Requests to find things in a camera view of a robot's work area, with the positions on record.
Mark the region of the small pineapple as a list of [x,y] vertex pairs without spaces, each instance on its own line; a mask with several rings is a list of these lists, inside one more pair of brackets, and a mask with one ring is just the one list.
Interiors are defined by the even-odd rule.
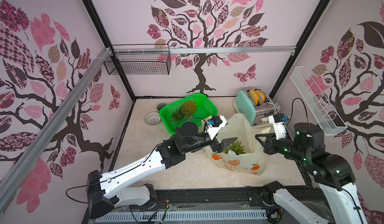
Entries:
[[228,148],[226,148],[225,154],[228,154],[229,151],[234,152],[237,156],[246,153],[245,152],[245,146],[243,146],[242,142],[240,142],[240,141],[235,141]]

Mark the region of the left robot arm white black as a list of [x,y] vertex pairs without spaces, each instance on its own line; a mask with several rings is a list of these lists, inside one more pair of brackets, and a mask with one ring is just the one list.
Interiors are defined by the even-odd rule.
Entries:
[[100,218],[114,208],[121,206],[145,206],[155,203],[156,191],[151,184],[138,188],[131,185],[157,172],[169,169],[186,159],[187,153],[194,153],[209,146],[214,152],[224,152],[237,138],[218,141],[216,136],[227,122],[222,116],[214,116],[199,132],[197,124],[185,122],[175,129],[175,134],[163,141],[145,157],[120,169],[101,173],[98,170],[88,174],[84,186],[87,192],[89,219]]

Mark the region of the yellow plastic bag orange print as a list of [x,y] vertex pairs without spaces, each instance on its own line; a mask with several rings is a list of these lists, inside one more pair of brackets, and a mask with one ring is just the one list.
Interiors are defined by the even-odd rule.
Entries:
[[229,120],[228,124],[220,130],[217,135],[218,141],[223,139],[237,137],[237,141],[245,146],[245,154],[236,155],[225,150],[221,153],[213,153],[210,147],[205,147],[205,152],[215,165],[222,169],[248,173],[260,176],[267,167],[267,155],[263,151],[263,146],[256,140],[256,134],[269,134],[269,126],[251,126],[243,114],[235,114]]

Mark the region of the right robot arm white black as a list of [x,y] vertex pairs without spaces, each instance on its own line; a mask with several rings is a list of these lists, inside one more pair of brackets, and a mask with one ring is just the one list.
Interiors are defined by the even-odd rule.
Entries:
[[[335,224],[367,223],[361,207],[356,179],[349,162],[326,152],[324,131],[311,123],[294,125],[293,140],[278,138],[277,134],[257,134],[255,138],[269,155],[282,154],[286,159],[300,162],[322,190]],[[291,195],[277,181],[264,186],[264,201],[277,204],[301,224],[328,223]]]

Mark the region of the large pineapple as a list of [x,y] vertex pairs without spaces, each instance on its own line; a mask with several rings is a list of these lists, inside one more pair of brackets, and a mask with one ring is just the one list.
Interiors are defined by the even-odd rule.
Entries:
[[192,116],[197,111],[197,108],[197,104],[194,101],[187,101],[172,113],[171,121],[173,123],[179,123]]

